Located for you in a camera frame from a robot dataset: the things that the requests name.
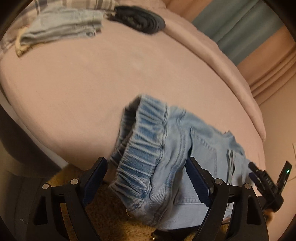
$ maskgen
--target black bracket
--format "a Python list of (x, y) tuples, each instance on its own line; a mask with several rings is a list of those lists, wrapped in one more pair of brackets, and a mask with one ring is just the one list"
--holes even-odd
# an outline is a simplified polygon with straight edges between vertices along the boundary
[(100, 157), (80, 179), (58, 187), (44, 184), (32, 206), (26, 240), (69, 241), (60, 208), (65, 203), (78, 240), (101, 241), (84, 208), (93, 200), (107, 167), (107, 160)]
[(281, 193), (290, 176), (292, 165), (286, 161), (276, 184), (266, 171), (260, 170), (254, 163), (250, 162), (249, 168), (252, 171), (249, 177), (255, 183), (257, 190), (262, 194), (262, 196), (258, 197), (262, 209), (272, 209), (273, 212), (277, 212), (284, 202)]
[(232, 202), (234, 206), (225, 240), (269, 240), (263, 211), (250, 184), (245, 183), (242, 187), (238, 187), (227, 185), (221, 179), (214, 179), (193, 157), (187, 159), (186, 171), (198, 196), (203, 196), (205, 199), (201, 202), (209, 205), (209, 210), (193, 241), (214, 241), (227, 204)]

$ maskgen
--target light blue jeans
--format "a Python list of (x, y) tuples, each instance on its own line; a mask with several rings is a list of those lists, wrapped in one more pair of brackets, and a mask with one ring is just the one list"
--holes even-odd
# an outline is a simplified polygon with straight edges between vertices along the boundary
[[(127, 211), (158, 229), (200, 225), (208, 208), (185, 171), (193, 156), (214, 178), (242, 186), (249, 182), (249, 160), (231, 132), (220, 133), (201, 119), (150, 96), (125, 108), (109, 162), (117, 173), (110, 188)], [(231, 214), (228, 205), (225, 217)]]
[(101, 29), (103, 17), (103, 12), (98, 10), (47, 7), (21, 36), (20, 44), (92, 37)]

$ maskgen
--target pink curtain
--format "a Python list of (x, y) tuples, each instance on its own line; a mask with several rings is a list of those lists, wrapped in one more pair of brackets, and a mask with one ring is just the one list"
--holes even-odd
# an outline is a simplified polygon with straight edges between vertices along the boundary
[[(163, 0), (172, 12), (193, 21), (212, 0)], [(296, 43), (285, 26), (246, 57), (237, 68), (260, 105), (296, 74)]]

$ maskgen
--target cable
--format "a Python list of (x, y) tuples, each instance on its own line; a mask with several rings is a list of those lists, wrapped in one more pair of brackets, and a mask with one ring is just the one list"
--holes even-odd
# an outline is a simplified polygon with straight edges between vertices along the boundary
[(292, 181), (293, 179), (296, 179), (296, 177), (293, 177), (292, 179), (288, 180), (287, 182)]

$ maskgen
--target metal screw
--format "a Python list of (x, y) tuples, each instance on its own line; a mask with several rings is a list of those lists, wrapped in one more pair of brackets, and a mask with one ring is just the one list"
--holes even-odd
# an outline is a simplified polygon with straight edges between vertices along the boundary
[(221, 185), (223, 183), (223, 181), (220, 178), (216, 178), (215, 183), (218, 185)]
[(49, 184), (47, 184), (47, 183), (45, 183), (43, 186), (42, 186), (42, 189), (47, 189), (47, 188), (49, 188)]
[(71, 183), (72, 185), (76, 185), (78, 182), (79, 182), (79, 180), (76, 179), (76, 178), (74, 178), (74, 179), (71, 180), (70, 183)]
[(28, 222), (26, 222), (23, 218), (21, 218), (20, 220), (23, 221), (24, 224), (28, 224)]
[(251, 189), (252, 188), (252, 186), (249, 183), (245, 183), (244, 186), (245, 186), (246, 189)]

